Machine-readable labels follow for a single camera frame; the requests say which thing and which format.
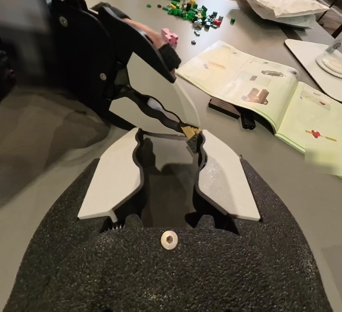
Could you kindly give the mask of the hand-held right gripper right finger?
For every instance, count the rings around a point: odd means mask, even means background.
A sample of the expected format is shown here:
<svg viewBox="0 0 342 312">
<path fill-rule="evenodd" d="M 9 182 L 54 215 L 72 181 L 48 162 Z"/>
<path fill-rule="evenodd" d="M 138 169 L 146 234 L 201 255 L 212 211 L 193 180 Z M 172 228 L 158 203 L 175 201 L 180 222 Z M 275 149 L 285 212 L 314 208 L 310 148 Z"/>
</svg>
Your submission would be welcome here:
<svg viewBox="0 0 342 312">
<path fill-rule="evenodd" d="M 261 216 L 241 158 L 208 130 L 200 132 L 195 190 L 225 216 L 259 222 Z"/>
</svg>

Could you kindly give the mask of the yellow brick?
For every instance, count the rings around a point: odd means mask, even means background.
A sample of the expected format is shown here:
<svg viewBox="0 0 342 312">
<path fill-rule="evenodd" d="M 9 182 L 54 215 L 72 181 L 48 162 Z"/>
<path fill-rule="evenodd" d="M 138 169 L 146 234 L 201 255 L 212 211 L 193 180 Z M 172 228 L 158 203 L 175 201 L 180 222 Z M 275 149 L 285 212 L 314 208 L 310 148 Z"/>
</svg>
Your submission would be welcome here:
<svg viewBox="0 0 342 312">
<path fill-rule="evenodd" d="M 201 131 L 199 128 L 192 126 L 181 126 L 181 129 L 188 139 L 192 139 L 193 137 L 197 138 Z"/>
</svg>

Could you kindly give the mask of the pink brick figure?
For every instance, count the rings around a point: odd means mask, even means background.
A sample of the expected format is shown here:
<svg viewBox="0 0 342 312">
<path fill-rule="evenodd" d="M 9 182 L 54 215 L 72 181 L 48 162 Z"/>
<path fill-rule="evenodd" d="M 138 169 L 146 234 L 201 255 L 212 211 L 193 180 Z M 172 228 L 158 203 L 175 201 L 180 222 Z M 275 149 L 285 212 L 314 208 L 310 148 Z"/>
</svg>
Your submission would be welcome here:
<svg viewBox="0 0 342 312">
<path fill-rule="evenodd" d="M 161 30 L 161 35 L 163 40 L 172 47 L 176 47 L 178 45 L 178 35 L 172 33 L 168 28 L 163 28 Z"/>
</svg>

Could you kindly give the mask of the open instruction booklet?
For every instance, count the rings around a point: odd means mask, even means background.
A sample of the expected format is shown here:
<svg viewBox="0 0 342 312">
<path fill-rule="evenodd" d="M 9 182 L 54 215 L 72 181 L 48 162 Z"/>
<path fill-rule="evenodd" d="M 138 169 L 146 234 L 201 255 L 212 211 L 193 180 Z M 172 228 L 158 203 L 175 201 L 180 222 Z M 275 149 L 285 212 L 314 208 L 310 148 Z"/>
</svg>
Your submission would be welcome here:
<svg viewBox="0 0 342 312">
<path fill-rule="evenodd" d="M 217 41 L 176 74 L 213 98 L 263 117 L 276 138 L 318 171 L 341 177 L 341 103 L 299 81 L 292 67 Z"/>
</svg>

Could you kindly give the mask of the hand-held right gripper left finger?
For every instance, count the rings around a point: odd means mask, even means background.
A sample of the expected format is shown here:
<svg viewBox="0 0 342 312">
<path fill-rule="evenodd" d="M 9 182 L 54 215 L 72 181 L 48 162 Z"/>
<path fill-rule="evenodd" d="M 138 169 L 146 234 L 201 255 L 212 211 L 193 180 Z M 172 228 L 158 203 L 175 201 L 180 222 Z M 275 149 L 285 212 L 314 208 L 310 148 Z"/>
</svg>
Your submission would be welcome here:
<svg viewBox="0 0 342 312">
<path fill-rule="evenodd" d="M 143 169 L 137 159 L 143 131 L 133 128 L 101 155 L 78 212 L 78 219 L 109 217 L 143 186 Z"/>
</svg>

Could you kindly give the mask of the person's left hand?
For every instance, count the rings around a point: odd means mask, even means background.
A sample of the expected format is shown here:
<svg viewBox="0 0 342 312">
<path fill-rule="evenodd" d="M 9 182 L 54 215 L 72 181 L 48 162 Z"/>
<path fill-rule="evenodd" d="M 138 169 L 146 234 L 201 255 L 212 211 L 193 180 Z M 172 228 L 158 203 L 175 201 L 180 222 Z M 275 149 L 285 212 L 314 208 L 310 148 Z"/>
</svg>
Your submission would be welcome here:
<svg viewBox="0 0 342 312">
<path fill-rule="evenodd" d="M 160 32 L 156 32 L 155 30 L 144 25 L 143 23 L 136 22 L 136 21 L 131 20 L 129 18 L 125 18 L 124 20 L 127 23 L 134 26 L 136 29 L 143 31 L 157 49 L 160 49 L 163 45 L 166 44 L 166 42 L 165 42 L 165 40 L 164 40 L 164 38 Z"/>
</svg>

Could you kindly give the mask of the heap of small coloured bricks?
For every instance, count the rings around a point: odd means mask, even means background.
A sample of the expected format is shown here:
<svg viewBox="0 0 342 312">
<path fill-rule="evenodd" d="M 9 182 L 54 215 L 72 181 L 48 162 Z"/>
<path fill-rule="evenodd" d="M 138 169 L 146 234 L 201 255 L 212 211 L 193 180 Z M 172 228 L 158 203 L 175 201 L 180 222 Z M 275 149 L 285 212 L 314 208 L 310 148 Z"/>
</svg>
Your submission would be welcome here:
<svg viewBox="0 0 342 312">
<path fill-rule="evenodd" d="M 166 5 L 158 4 L 157 8 L 165 11 L 168 15 L 191 23 L 196 37 L 200 36 L 201 30 L 217 30 L 221 27 L 224 16 L 215 10 L 209 11 L 205 5 L 199 5 L 196 0 L 168 0 Z"/>
</svg>

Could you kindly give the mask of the grey desk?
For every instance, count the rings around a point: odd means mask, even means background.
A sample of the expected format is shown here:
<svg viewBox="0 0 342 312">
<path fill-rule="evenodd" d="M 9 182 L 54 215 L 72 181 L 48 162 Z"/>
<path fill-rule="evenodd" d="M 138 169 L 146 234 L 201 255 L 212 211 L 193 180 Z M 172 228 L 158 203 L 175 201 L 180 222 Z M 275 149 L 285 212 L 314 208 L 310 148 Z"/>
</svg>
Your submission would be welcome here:
<svg viewBox="0 0 342 312">
<path fill-rule="evenodd" d="M 259 58 L 296 68 L 300 80 L 314 82 L 284 46 L 290 37 L 329 44 L 320 26 L 309 32 L 284 32 L 260 19 L 242 0 L 196 0 L 224 15 L 220 29 L 201 33 L 197 45 L 191 25 L 146 4 L 161 0 L 104 1 L 156 31 L 168 27 L 179 35 L 177 52 L 188 61 L 217 40 Z M 277 139 L 265 124 L 247 131 L 209 109 L 210 97 L 180 79 L 198 110 L 201 127 L 242 155 L 286 204 L 314 253 L 334 311 L 341 311 L 337 283 L 341 270 L 341 179 L 318 173 L 304 156 Z M 66 94 L 16 87 L 1 102 L 1 311 L 11 293 L 22 257 L 41 220 L 83 170 L 126 133 L 103 122 Z M 192 210 L 195 157 L 179 139 L 150 137 L 155 163 L 147 165 L 152 184 L 144 215 L 147 226 L 186 226 Z"/>
</svg>

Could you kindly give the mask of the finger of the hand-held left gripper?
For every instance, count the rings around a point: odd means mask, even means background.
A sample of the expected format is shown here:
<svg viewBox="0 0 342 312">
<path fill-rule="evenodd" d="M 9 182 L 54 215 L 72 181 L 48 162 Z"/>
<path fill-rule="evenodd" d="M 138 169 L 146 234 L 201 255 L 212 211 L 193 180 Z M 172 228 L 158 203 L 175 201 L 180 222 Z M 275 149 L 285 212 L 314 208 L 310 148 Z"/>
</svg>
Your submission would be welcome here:
<svg viewBox="0 0 342 312">
<path fill-rule="evenodd" d="M 169 82 L 134 52 L 127 63 L 127 71 L 134 90 L 158 101 L 165 111 L 173 113 L 186 125 L 200 127 L 195 104 L 177 80 Z"/>
<path fill-rule="evenodd" d="M 109 111 L 147 134 L 185 137 L 177 121 L 170 119 L 161 109 L 144 103 L 134 93 L 113 100 Z"/>
</svg>

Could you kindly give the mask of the white paper bag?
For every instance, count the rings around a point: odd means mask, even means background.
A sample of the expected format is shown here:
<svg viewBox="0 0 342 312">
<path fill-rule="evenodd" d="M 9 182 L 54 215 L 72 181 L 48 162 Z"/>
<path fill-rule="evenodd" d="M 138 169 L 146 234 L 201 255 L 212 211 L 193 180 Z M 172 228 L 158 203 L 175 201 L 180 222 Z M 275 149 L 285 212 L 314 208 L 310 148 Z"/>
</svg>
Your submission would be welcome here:
<svg viewBox="0 0 342 312">
<path fill-rule="evenodd" d="M 311 29 L 316 16 L 329 10 L 317 0 L 246 0 L 262 19 L 280 24 Z"/>
</svg>

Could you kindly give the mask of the yellow and grey brick assembly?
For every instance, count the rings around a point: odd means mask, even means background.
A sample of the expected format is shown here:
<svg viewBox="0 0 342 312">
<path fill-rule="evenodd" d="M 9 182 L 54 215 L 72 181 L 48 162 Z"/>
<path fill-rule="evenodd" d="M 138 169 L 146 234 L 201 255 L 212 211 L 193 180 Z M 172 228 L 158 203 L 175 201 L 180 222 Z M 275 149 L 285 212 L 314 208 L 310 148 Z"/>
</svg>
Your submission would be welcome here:
<svg viewBox="0 0 342 312">
<path fill-rule="evenodd" d="M 201 140 L 200 133 L 195 133 L 188 139 L 187 145 L 192 153 L 196 154 L 198 152 Z"/>
</svg>

